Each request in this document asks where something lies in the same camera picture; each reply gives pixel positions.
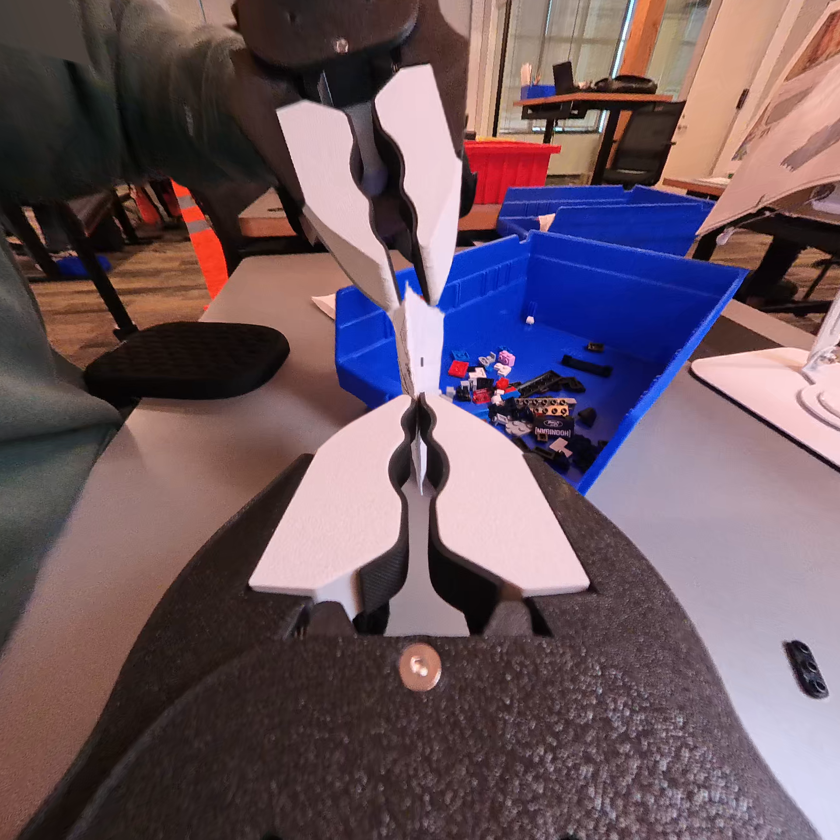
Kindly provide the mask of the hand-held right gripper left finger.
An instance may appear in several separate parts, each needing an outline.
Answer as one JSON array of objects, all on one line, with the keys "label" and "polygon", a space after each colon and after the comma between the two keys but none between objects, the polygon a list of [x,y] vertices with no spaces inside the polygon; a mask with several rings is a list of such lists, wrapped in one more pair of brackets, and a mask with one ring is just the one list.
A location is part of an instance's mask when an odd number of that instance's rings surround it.
[{"label": "hand-held right gripper left finger", "polygon": [[393,485],[389,466],[414,407],[400,395],[318,448],[250,576],[252,590],[374,606],[361,573],[400,537],[402,484]]}]

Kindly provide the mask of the white book stand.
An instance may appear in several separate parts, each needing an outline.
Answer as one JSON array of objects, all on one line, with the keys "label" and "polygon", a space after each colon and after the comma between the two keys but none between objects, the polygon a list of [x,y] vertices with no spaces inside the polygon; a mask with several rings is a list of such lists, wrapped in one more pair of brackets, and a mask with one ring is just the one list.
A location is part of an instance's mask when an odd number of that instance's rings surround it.
[{"label": "white book stand", "polygon": [[691,364],[692,374],[812,454],[839,467],[839,296],[809,351],[773,348]]}]

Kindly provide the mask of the small numbered paper bag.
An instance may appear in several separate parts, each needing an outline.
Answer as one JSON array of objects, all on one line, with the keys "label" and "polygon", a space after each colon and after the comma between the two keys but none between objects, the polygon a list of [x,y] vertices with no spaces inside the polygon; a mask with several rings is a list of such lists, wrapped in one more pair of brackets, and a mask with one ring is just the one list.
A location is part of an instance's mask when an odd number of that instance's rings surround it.
[{"label": "small numbered paper bag", "polygon": [[390,314],[404,395],[410,399],[401,416],[403,432],[411,440],[416,485],[424,493],[427,445],[419,432],[419,399],[440,393],[445,315],[406,287],[402,302]]}]

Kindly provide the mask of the black standing desk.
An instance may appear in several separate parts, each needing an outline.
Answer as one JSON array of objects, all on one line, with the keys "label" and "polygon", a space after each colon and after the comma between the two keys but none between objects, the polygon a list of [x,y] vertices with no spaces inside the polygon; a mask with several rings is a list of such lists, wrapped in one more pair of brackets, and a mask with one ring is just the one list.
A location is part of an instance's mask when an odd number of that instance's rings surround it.
[{"label": "black standing desk", "polygon": [[602,141],[595,158],[591,174],[590,185],[598,186],[603,183],[607,162],[610,159],[616,129],[623,112],[635,112],[647,105],[671,103],[672,97],[655,93],[615,93],[576,91],[546,98],[530,98],[513,102],[515,108],[521,109],[524,120],[545,120],[542,142],[551,144],[555,125],[561,119],[567,119],[566,107],[569,110],[586,114],[588,111],[607,112],[608,117],[602,132]]}]

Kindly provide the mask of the black rough rounded object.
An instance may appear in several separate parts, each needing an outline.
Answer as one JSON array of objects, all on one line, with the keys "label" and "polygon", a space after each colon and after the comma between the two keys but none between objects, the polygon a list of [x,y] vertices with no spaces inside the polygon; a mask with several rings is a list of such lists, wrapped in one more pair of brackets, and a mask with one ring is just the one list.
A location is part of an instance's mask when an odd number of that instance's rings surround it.
[{"label": "black rough rounded object", "polygon": [[115,406],[143,398],[211,401],[267,383],[286,362],[287,338],[240,322],[170,322],[136,332],[83,372],[90,394]]}]

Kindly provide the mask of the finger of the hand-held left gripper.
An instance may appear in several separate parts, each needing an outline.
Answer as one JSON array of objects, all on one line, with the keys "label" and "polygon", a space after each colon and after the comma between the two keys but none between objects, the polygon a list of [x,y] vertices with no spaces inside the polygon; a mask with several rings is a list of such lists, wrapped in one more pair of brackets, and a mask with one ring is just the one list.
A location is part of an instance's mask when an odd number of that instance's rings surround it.
[{"label": "finger of the hand-held left gripper", "polygon": [[398,248],[414,266],[425,302],[436,306],[455,255],[462,163],[432,67],[399,69],[375,95],[372,116]]},{"label": "finger of the hand-held left gripper", "polygon": [[349,118],[312,101],[276,111],[303,195],[303,214],[352,283],[381,309],[418,309],[403,302],[388,248],[375,231],[371,200],[351,168],[354,136]]}]

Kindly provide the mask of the small black lego beam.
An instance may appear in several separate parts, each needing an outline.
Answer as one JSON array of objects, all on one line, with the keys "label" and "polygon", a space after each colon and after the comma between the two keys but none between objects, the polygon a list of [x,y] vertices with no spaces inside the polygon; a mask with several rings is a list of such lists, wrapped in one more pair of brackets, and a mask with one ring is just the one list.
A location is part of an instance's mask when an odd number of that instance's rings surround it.
[{"label": "small black lego beam", "polygon": [[815,700],[829,697],[829,689],[811,647],[802,640],[784,642],[784,651],[802,692]]}]

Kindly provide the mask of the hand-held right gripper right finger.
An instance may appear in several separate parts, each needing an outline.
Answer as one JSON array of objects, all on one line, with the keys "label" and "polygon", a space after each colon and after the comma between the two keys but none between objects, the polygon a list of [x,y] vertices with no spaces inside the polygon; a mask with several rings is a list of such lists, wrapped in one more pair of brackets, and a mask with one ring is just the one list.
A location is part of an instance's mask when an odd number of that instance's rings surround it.
[{"label": "hand-held right gripper right finger", "polygon": [[444,553],[520,595],[582,592],[590,579],[524,453],[440,395],[423,395],[427,479]]}]

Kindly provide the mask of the lego pieces pile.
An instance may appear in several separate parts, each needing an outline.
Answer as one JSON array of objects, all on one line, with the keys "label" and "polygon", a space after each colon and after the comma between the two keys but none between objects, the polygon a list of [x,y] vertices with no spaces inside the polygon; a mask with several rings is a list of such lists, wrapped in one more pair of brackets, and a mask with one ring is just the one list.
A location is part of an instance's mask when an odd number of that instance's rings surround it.
[{"label": "lego pieces pile", "polygon": [[569,480],[581,480],[611,444],[597,434],[599,414],[581,401],[578,377],[551,367],[522,373],[508,346],[484,354],[451,350],[445,374],[445,399]]}]

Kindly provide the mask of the black office chair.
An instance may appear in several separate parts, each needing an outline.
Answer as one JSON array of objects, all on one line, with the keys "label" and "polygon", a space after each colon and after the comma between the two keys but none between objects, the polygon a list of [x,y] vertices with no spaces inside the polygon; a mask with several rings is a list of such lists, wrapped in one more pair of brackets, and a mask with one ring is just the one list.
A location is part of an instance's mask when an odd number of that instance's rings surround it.
[{"label": "black office chair", "polygon": [[685,105],[685,101],[658,102],[636,110],[603,173],[602,183],[622,186],[625,190],[655,186],[674,145]]}]

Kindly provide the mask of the blue plastic bin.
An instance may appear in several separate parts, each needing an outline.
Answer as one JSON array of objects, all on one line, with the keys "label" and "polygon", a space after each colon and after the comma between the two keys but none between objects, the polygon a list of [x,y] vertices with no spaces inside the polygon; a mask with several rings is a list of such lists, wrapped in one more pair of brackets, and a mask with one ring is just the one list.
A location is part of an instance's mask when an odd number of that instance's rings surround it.
[{"label": "blue plastic bin", "polygon": [[444,313],[439,389],[454,354],[469,365],[489,352],[515,358],[510,380],[553,372],[584,387],[590,428],[576,431],[602,452],[567,481],[580,493],[596,479],[688,361],[740,288],[745,269],[533,232],[455,255],[438,303]]},{"label": "blue plastic bin", "polygon": [[552,233],[683,257],[712,208],[707,199],[641,185],[510,187],[497,232],[520,240]]}]

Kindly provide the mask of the lego instruction booklet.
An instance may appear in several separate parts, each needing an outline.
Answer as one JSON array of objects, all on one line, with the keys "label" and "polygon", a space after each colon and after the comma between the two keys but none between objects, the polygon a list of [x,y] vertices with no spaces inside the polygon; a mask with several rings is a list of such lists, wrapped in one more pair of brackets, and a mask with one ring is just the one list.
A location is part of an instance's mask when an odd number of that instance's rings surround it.
[{"label": "lego instruction booklet", "polygon": [[704,235],[769,208],[839,221],[839,3],[829,4],[735,155]]}]

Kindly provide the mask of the red bin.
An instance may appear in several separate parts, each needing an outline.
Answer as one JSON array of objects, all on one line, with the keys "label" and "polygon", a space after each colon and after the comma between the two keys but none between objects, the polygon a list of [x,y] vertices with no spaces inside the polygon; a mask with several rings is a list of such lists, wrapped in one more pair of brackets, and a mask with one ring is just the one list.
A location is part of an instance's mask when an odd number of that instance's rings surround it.
[{"label": "red bin", "polygon": [[511,187],[542,187],[560,145],[513,140],[466,140],[470,170],[476,174],[475,205],[501,204]]}]

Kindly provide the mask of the orange object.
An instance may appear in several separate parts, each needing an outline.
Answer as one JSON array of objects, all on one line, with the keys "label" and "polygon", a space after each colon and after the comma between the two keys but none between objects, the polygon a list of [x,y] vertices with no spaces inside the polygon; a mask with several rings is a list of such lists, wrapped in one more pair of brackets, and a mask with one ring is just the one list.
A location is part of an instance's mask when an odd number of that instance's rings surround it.
[{"label": "orange object", "polygon": [[178,182],[171,181],[171,184],[209,297],[213,300],[228,282],[228,266],[222,244],[194,196]]}]

